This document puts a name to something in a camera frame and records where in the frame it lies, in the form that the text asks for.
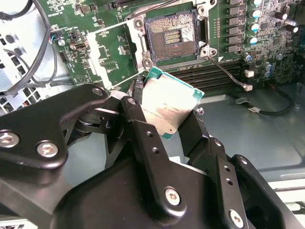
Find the black metal bracket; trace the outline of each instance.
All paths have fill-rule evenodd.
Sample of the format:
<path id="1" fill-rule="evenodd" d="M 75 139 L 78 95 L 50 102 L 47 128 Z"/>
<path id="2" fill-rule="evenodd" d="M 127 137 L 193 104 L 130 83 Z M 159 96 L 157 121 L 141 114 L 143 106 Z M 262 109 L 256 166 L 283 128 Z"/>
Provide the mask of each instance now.
<path id="1" fill-rule="evenodd" d="M 301 228 L 253 165 L 242 156 L 228 157 L 196 112 L 178 131 L 190 164 L 206 175 L 169 160 L 156 128 L 146 123 L 135 98 L 108 97 L 103 89 L 86 84 L 0 117 L 0 176 L 33 186 L 55 182 L 68 147 L 96 132 L 107 135 L 107 169 L 68 192 L 55 210 L 53 228 L 100 226 L 106 220 L 101 212 L 109 206 L 96 203 L 96 198 L 112 195 L 105 184 L 117 190 L 122 180 L 128 185 L 114 195 L 129 205 L 120 200 L 114 211 L 120 216 L 130 211 L 141 220 L 137 223 L 141 228 Z M 116 221 L 116 212 L 105 215 Z M 115 225 L 125 223 L 124 217 L 118 221 Z"/>

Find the gray metal panel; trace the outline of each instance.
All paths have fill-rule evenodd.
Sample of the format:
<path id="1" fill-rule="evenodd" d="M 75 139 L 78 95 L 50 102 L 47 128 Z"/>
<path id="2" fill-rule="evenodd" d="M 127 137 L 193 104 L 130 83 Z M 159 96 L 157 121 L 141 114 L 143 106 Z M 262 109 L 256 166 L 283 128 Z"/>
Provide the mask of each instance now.
<path id="1" fill-rule="evenodd" d="M 295 95 L 296 85 L 282 87 Z M 269 89 L 244 93 L 250 102 L 265 110 L 279 110 L 287 101 Z M 269 117 L 236 105 L 229 96 L 201 101 L 209 134 L 218 138 L 229 156 L 247 157 L 267 181 L 305 177 L 305 108 Z"/>

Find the green circuit board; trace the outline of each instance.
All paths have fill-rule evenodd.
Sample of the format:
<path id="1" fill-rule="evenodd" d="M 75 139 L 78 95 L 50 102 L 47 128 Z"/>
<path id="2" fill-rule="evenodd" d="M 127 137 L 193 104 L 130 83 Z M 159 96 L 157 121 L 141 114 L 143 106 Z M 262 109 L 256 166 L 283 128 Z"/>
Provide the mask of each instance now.
<path id="1" fill-rule="evenodd" d="M 74 83 L 80 85 L 103 83 L 102 78 L 92 70 L 92 64 L 88 60 L 90 54 L 90 46 L 86 40 L 88 33 L 123 22 L 135 10 L 164 2 L 163 0 L 47 0 L 41 1 L 41 4 L 52 25 L 51 35 L 54 36 L 54 42 L 61 41 L 58 45 L 60 57 Z M 292 20 L 296 6 L 293 0 L 262 0 L 257 6 L 249 1 L 221 0 L 209 9 L 208 17 L 201 21 L 197 18 L 198 9 L 193 2 L 196 1 L 179 1 L 169 7 L 147 12 L 144 21 L 153 21 L 155 18 L 163 20 L 163 17 L 168 20 L 173 14 L 189 16 L 194 12 L 194 37 L 197 43 L 203 40 L 210 45 L 210 48 L 217 50 L 217 54 L 213 57 L 215 60 L 219 63 L 230 63 L 243 60 L 246 54 L 251 56 L 250 63 L 254 64 L 255 73 L 255 79 L 251 81 L 251 84 L 254 88 L 263 86 L 264 82 L 270 79 L 273 79 L 275 83 L 290 83 L 294 80 L 293 53 L 298 49 L 303 28 L 300 27 L 297 33 L 291 33 L 285 30 L 285 21 L 274 18 L 276 12 L 290 6 L 287 20 Z M 251 17 L 252 10 L 260 10 L 261 16 L 256 19 Z M 237 24 L 230 24 L 229 20 L 233 18 L 238 19 Z M 259 28 L 251 31 L 250 23 L 258 24 Z M 183 28 L 173 31 L 177 33 L 174 36 L 179 36 L 181 31 Z M 153 53 L 149 43 L 151 38 L 147 38 L 147 34 L 146 46 L 148 51 Z M 256 37 L 257 43 L 249 44 L 249 37 Z M 137 48 L 130 40 L 126 25 L 98 33 L 96 42 L 100 53 L 99 65 L 105 68 L 112 85 L 138 73 L 134 57 Z M 176 55 L 173 58 L 154 62 L 154 65 L 168 72 L 210 66 L 211 63 L 204 58 L 194 62 L 198 59 L 200 45 L 194 49 L 196 53 L 194 55 Z M 268 75 L 264 72 L 266 62 L 270 63 L 273 69 Z M 116 89 L 126 91 L 130 82 L 126 81 Z"/>

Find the surface-mount component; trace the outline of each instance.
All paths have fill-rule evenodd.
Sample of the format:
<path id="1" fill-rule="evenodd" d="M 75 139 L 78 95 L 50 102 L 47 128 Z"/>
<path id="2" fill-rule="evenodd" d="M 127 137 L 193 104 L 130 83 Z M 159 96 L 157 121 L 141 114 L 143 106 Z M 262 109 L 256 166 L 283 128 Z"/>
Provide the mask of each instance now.
<path id="1" fill-rule="evenodd" d="M 252 32 L 256 32 L 259 29 L 259 25 L 257 23 L 252 22 L 249 24 L 248 29 Z"/>
<path id="2" fill-rule="evenodd" d="M 257 38 L 254 36 L 250 36 L 247 38 L 247 43 L 248 44 L 256 44 L 257 43 Z"/>
<path id="3" fill-rule="evenodd" d="M 229 28 L 229 29 L 228 29 L 228 34 L 229 34 L 229 35 L 238 34 L 238 27 Z"/>
<path id="4" fill-rule="evenodd" d="M 294 25 L 286 25 L 285 26 L 285 29 L 289 32 L 293 32 L 293 33 L 296 33 L 299 31 L 299 28 L 297 26 L 294 26 Z"/>
<path id="5" fill-rule="evenodd" d="M 274 17 L 280 20 L 286 20 L 288 18 L 288 14 L 277 12 L 275 13 Z"/>
<path id="6" fill-rule="evenodd" d="M 230 7 L 230 8 L 228 8 L 228 15 L 236 15 L 236 14 L 239 14 L 239 12 L 240 12 L 241 10 L 244 10 L 244 5 L 242 5 L 242 6 Z"/>
<path id="7" fill-rule="evenodd" d="M 265 29 L 267 29 L 268 28 L 268 23 L 267 22 L 263 22 L 263 23 L 261 23 L 261 30 L 265 30 Z"/>
<path id="8" fill-rule="evenodd" d="M 238 36 L 228 37 L 228 43 L 229 44 L 235 44 L 237 42 L 238 42 Z"/>
<path id="9" fill-rule="evenodd" d="M 83 14 L 89 13 L 89 12 L 90 12 L 90 7 L 87 6 L 87 5 L 81 6 L 81 12 L 82 12 Z"/>
<path id="10" fill-rule="evenodd" d="M 253 6 L 259 6 L 263 0 L 250 0 L 250 4 Z"/>
<path id="11" fill-rule="evenodd" d="M 249 13 L 249 16 L 251 18 L 259 18 L 261 16 L 261 11 L 260 10 L 251 10 Z"/>
<path id="12" fill-rule="evenodd" d="M 196 11 L 145 19 L 152 61 L 198 54 Z"/>
<path id="13" fill-rule="evenodd" d="M 238 17 L 228 19 L 228 25 L 238 25 L 238 22 L 239 22 Z"/>
<path id="14" fill-rule="evenodd" d="M 277 44 L 279 44 L 281 42 L 281 38 L 275 38 L 274 40 L 273 40 L 273 45 L 277 45 Z"/>

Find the screw head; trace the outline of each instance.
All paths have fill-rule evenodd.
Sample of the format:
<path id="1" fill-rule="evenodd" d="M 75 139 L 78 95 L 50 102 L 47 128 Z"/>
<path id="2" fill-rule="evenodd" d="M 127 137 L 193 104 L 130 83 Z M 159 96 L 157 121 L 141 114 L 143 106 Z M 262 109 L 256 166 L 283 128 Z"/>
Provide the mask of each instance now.
<path id="1" fill-rule="evenodd" d="M 58 153 L 58 147 L 52 142 L 42 142 L 37 146 L 37 153 L 44 157 L 53 157 Z"/>
<path id="2" fill-rule="evenodd" d="M 201 55 L 201 56 L 206 55 L 206 50 L 205 50 L 205 49 L 201 49 L 201 50 L 200 50 L 200 55 Z"/>
<path id="3" fill-rule="evenodd" d="M 59 45 L 59 46 L 62 47 L 62 46 L 65 46 L 65 44 L 66 44 L 66 42 L 65 42 L 63 39 L 59 39 L 59 40 L 58 40 L 58 45 Z"/>
<path id="4" fill-rule="evenodd" d="M 93 88 L 92 91 L 99 96 L 103 95 L 103 91 L 99 88 Z"/>
<path id="5" fill-rule="evenodd" d="M 132 98 L 128 98 L 127 101 L 129 103 L 131 103 L 132 105 L 136 105 L 137 104 L 137 102 L 134 99 L 132 99 Z"/>
<path id="6" fill-rule="evenodd" d="M 248 162 L 246 161 L 246 159 L 244 159 L 242 156 L 240 157 L 240 160 L 246 165 L 248 164 Z"/>
<path id="7" fill-rule="evenodd" d="M 180 196 L 175 189 L 172 189 L 170 187 L 167 188 L 165 190 L 165 197 L 171 205 L 176 206 L 176 205 L 180 204 Z"/>
<path id="8" fill-rule="evenodd" d="M 243 219 L 240 217 L 240 215 L 234 211 L 230 210 L 229 215 L 233 223 L 238 227 L 238 228 L 243 228 L 244 227 L 244 222 Z"/>
<path id="9" fill-rule="evenodd" d="M 18 135 L 12 132 L 0 133 L 0 147 L 12 148 L 19 143 Z"/>
<path id="10" fill-rule="evenodd" d="M 198 13 L 199 13 L 199 14 L 203 14 L 203 13 L 204 13 L 204 7 L 203 7 L 203 6 L 200 6 L 200 7 L 198 8 Z"/>
<path id="11" fill-rule="evenodd" d="M 142 22 L 141 20 L 136 20 L 136 21 L 135 21 L 135 26 L 136 26 L 137 28 L 141 28 L 141 27 L 143 26 L 143 22 Z"/>

